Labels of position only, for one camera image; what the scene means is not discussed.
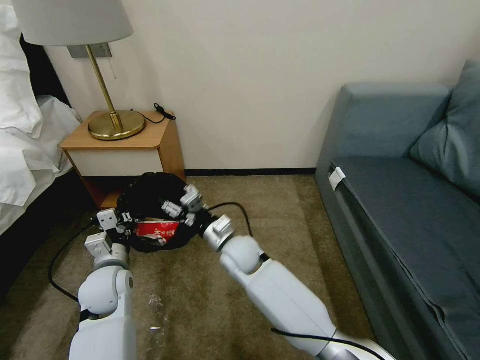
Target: power outlet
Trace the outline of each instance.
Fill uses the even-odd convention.
[[[93,55],[96,58],[111,58],[110,46],[107,42],[90,45]],[[67,46],[70,56],[73,59],[88,59],[89,54],[84,45]]]

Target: blue sofa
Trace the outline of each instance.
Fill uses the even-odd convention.
[[[375,336],[399,360],[480,356],[478,199],[409,158],[450,96],[439,84],[343,86],[315,173]]]

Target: white bedsheet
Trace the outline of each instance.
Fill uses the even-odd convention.
[[[55,178],[72,169],[59,144],[79,126],[77,113],[51,96],[37,102],[43,116],[38,138],[0,129],[0,235]]]

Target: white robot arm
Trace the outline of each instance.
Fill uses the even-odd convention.
[[[289,334],[286,339],[295,348],[324,360],[394,360],[376,343],[338,331],[324,303],[285,266],[269,258],[255,239],[234,236],[227,216],[214,221],[203,238],[221,253],[220,263],[245,288],[276,332]]]
[[[219,252],[220,263],[245,288],[251,301],[297,349],[323,360],[395,360],[369,340],[351,339],[333,325],[324,303],[278,261],[269,258],[250,236],[235,236],[227,216],[208,214],[201,195],[185,188],[181,204],[165,201],[170,216],[180,216],[192,226],[203,222],[200,236]],[[129,214],[122,213],[124,219]],[[109,234],[123,233],[114,209],[97,215]],[[124,244],[110,246],[107,233],[91,235],[85,246],[94,256],[94,272],[80,287],[81,317],[70,347],[70,360],[135,360],[135,326],[132,319],[133,275]]]

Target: wooden nightstand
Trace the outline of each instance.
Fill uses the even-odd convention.
[[[163,119],[156,111],[141,113],[154,122]],[[92,113],[60,144],[99,209],[115,208],[125,187],[143,173],[172,173],[185,180],[174,120],[166,118],[158,124],[147,121],[145,129],[135,136],[104,141],[88,131],[88,123],[99,114]]]

